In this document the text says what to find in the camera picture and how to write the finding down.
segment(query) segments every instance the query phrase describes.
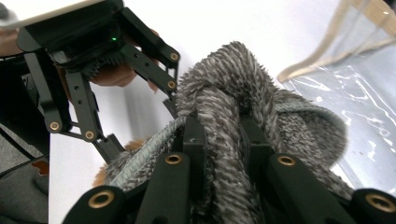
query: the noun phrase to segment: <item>light gray fabric lining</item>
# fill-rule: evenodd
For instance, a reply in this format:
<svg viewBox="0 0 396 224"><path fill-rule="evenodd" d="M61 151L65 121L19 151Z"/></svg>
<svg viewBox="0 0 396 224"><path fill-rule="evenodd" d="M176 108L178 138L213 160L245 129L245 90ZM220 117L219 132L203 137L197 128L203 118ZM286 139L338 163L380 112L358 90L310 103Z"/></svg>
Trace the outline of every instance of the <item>light gray fabric lining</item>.
<svg viewBox="0 0 396 224"><path fill-rule="evenodd" d="M205 197L193 205L197 223L262 223L257 192L245 173L241 153L239 115L250 114L275 152L299 157L325 186L349 198L352 190L334 175L330 166L343 154L346 128L333 112L311 105L303 97L279 90L254 56L241 43L233 42L211 53L187 72L177 91L178 125L197 114L207 136ZM173 141L154 136L144 148L152 150L146 163L137 160L143 148L121 157L106 169L106 183L129 190L149 179L157 156ZM119 175L128 166L128 175Z"/></svg>

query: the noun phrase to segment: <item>clear plastic bag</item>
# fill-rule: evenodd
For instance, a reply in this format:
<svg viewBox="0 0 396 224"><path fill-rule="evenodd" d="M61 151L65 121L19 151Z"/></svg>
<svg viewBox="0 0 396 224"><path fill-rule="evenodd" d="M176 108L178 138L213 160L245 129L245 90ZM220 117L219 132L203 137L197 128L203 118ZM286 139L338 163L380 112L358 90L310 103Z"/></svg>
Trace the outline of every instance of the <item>clear plastic bag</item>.
<svg viewBox="0 0 396 224"><path fill-rule="evenodd" d="M342 0L317 50L277 79L340 116L338 162L354 189L396 196L396 16L381 0Z"/></svg>

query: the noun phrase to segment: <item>gray carpet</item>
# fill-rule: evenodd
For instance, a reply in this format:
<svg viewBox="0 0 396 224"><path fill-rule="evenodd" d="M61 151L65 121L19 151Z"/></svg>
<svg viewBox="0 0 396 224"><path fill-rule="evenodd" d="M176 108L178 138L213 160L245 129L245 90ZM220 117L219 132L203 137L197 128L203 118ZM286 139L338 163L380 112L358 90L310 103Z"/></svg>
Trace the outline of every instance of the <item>gray carpet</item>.
<svg viewBox="0 0 396 224"><path fill-rule="evenodd" d="M39 157L42 154L34 147L24 143L16 134L10 132L3 125L0 127L5 130L17 143L25 148L32 156ZM0 135L0 173L4 172L16 165L28 161L14 146L12 146L3 136Z"/></svg>

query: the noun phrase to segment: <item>furry towel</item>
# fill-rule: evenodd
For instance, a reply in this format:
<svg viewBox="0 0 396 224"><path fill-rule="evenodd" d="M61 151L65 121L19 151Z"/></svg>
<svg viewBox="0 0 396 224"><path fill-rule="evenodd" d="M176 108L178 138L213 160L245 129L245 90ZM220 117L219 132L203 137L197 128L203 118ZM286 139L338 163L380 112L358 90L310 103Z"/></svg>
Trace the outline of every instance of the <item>furry towel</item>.
<svg viewBox="0 0 396 224"><path fill-rule="evenodd" d="M196 113L207 134L205 197L193 205L198 223L261 223L257 192L243 164L239 115L249 113L275 152L300 158L329 190L349 198L352 189L330 171L342 156L346 128L333 112L278 89L253 54L233 42L187 72L177 91L179 117L139 150L123 152L106 168L108 185L125 191L149 179L155 161L170 150L185 117Z"/></svg>

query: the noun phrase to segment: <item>white table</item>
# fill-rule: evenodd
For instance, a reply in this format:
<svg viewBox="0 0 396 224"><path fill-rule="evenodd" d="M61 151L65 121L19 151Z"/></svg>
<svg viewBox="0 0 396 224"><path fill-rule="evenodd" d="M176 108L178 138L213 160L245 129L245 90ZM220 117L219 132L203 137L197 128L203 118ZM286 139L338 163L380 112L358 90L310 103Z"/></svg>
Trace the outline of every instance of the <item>white table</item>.
<svg viewBox="0 0 396 224"><path fill-rule="evenodd" d="M201 0L124 1L147 26L181 54L179 74L221 45L244 43L272 77L305 58L317 46L338 1ZM92 86L105 134L125 145L149 137L172 118L165 95L153 94L137 78L129 86ZM78 198L92 188L104 164L96 149L81 140L51 136L49 223L62 223Z"/></svg>

